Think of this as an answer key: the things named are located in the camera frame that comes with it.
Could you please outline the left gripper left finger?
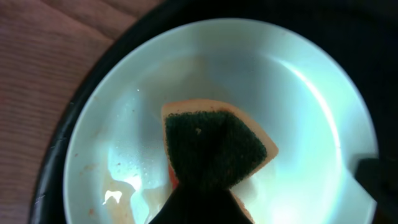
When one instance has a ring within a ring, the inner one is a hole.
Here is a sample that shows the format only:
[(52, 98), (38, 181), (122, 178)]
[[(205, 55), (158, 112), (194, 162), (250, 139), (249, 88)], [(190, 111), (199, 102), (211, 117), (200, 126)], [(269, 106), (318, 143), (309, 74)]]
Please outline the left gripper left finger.
[(178, 185), (167, 199), (160, 212), (150, 224), (194, 224), (195, 206), (198, 202), (197, 192), (184, 185)]

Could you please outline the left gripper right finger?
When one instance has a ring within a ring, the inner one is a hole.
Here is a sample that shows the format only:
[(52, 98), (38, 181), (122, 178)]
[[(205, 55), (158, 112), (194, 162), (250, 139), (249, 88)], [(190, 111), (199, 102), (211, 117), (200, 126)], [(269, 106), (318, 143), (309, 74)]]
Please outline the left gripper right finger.
[(215, 190), (200, 196), (200, 220), (211, 224), (251, 224), (229, 190)]

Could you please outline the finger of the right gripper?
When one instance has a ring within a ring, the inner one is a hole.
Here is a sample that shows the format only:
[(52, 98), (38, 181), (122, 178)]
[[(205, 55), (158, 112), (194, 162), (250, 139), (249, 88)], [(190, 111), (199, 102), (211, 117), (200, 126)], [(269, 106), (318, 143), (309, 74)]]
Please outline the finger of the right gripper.
[(387, 215), (397, 215), (397, 159), (361, 159), (355, 179)]

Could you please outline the mint green plate with stain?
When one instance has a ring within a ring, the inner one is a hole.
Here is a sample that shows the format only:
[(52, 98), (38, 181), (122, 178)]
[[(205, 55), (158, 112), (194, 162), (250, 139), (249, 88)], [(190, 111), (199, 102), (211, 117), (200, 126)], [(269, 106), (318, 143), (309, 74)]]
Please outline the mint green plate with stain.
[(354, 168), (377, 140), (358, 89), (307, 39), (244, 19), (172, 29), (106, 72), (68, 146), (67, 222), (150, 222), (172, 190), (161, 107), (198, 98), (235, 105), (278, 147), (232, 189), (254, 223), (372, 222), (376, 201)]

